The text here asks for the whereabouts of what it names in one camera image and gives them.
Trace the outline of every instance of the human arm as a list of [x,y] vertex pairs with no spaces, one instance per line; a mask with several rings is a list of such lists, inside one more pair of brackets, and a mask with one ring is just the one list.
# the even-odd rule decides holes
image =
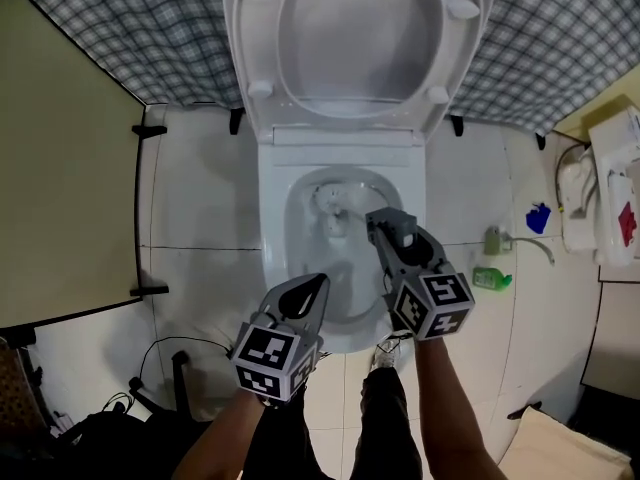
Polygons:
[[182,458],[172,480],[236,480],[263,412],[253,393],[238,390]]
[[443,339],[416,342],[420,423],[435,480],[506,480],[487,453]]

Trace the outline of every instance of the black pants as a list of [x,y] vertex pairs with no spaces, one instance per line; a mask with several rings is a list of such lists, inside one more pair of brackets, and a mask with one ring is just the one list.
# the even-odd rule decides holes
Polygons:
[[[394,368],[378,368],[362,389],[362,434],[352,480],[422,478],[411,437],[407,401]],[[327,480],[313,453],[304,421],[304,391],[282,409],[267,409],[253,436],[242,480]]]

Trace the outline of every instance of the white tile floor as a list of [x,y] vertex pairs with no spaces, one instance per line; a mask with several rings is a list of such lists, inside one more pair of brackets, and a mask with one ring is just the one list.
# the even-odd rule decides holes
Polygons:
[[[151,112],[153,124],[164,122],[168,133],[143,147],[141,255],[147,274],[166,282],[171,291],[38,329],[32,350],[44,367],[46,398],[52,409],[74,421],[100,410],[109,396],[126,387],[156,337],[190,336],[228,345],[265,292],[257,148],[246,119],[241,133],[231,137],[228,113],[219,109],[158,106]],[[533,203],[555,207],[553,166],[566,146],[550,135],[546,150],[539,152],[534,138],[519,131],[469,123],[463,137],[455,137],[445,122],[427,148],[429,231],[446,244],[457,269],[469,274],[477,265],[496,266],[515,278],[502,293],[474,289],[476,309],[464,330],[447,338],[496,459],[517,428],[506,415],[527,401],[542,399],[558,418],[570,414],[593,335],[597,268],[564,252],[555,210],[543,233],[556,256],[555,268],[526,243],[509,255],[482,253],[489,225],[534,236],[525,215]],[[158,349],[147,358],[144,381],[160,403],[172,403],[170,357],[180,349],[192,359],[187,384],[197,416],[210,417],[233,392],[229,363],[214,345],[167,340]],[[330,356],[309,383],[311,438],[324,471],[336,479],[348,479],[353,467],[361,382],[370,357],[370,351]],[[411,428],[419,438],[412,360],[401,378]],[[144,417],[145,411],[136,405],[136,414]]]

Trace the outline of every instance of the green soap bottle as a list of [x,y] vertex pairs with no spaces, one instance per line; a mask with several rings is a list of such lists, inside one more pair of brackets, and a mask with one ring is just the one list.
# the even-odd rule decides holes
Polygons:
[[513,276],[503,275],[497,268],[476,267],[473,269],[473,284],[487,290],[501,292],[513,281]]

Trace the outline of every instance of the shoe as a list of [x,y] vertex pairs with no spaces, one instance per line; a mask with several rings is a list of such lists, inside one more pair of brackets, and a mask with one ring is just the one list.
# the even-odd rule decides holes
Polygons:
[[369,372],[378,368],[395,368],[400,371],[404,366],[402,359],[406,356],[405,351],[408,349],[407,345],[402,343],[403,341],[399,338],[389,337],[376,346]]

